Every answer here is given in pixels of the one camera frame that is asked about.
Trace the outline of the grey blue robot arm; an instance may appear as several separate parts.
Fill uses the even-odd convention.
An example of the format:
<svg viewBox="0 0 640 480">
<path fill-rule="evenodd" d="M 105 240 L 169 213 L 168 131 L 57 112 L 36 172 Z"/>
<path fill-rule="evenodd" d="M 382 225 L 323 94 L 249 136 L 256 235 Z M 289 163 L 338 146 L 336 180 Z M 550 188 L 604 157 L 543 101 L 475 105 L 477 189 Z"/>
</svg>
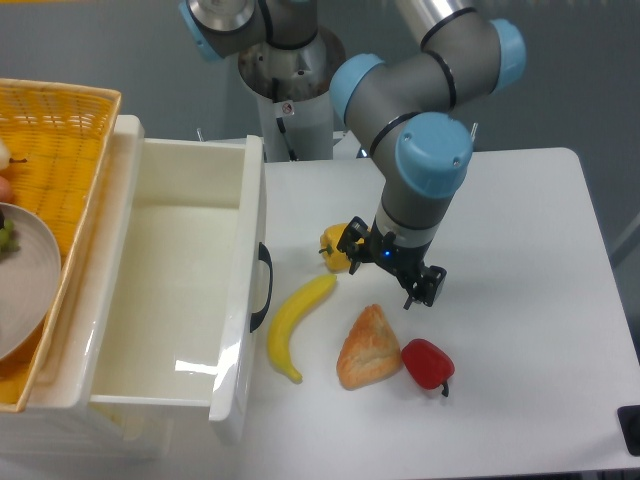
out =
<svg viewBox="0 0 640 480">
<path fill-rule="evenodd" d="M 183 1 L 179 10 L 205 59 L 236 58 L 268 161 L 324 159 L 334 120 L 344 123 L 385 184 L 374 221 L 350 221 L 337 248 L 352 268 L 393 275 L 409 304 L 432 305 L 446 272 L 424 258 L 473 152 L 451 112 L 517 81 L 526 47 L 514 25 L 484 19 L 469 1 L 397 7 L 419 50 L 395 66 L 347 57 L 314 1 Z"/>
</svg>

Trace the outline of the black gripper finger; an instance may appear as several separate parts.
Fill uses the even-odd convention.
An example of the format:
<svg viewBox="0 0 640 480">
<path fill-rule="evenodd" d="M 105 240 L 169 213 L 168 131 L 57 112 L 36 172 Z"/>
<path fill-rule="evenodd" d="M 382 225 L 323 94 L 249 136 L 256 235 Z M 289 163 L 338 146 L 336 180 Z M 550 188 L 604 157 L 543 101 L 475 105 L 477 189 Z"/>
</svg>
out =
<svg viewBox="0 0 640 480">
<path fill-rule="evenodd" d="M 409 310 L 413 304 L 432 307 L 440 295 L 447 271 L 439 266 L 424 264 L 403 275 L 403 288 L 407 292 L 407 300 L 403 308 Z"/>
<path fill-rule="evenodd" d="M 348 272 L 353 275 L 359 266 L 369 262 L 369 229 L 367 224 L 355 216 L 344 228 L 337 244 L 339 252 L 349 260 Z"/>
</svg>

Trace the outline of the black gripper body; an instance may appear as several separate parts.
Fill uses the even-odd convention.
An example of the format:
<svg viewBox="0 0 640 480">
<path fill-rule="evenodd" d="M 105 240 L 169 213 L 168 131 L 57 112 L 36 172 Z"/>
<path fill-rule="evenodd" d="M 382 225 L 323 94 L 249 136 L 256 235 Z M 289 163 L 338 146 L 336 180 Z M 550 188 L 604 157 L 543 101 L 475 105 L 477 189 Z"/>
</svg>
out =
<svg viewBox="0 0 640 480">
<path fill-rule="evenodd" d="M 424 257 L 431 242 L 417 247 L 405 247 L 396 244 L 395 240 L 396 234 L 393 231 L 383 234 L 374 223 L 365 246 L 372 261 L 393 275 L 404 289 L 424 288 L 429 282 Z"/>
</svg>

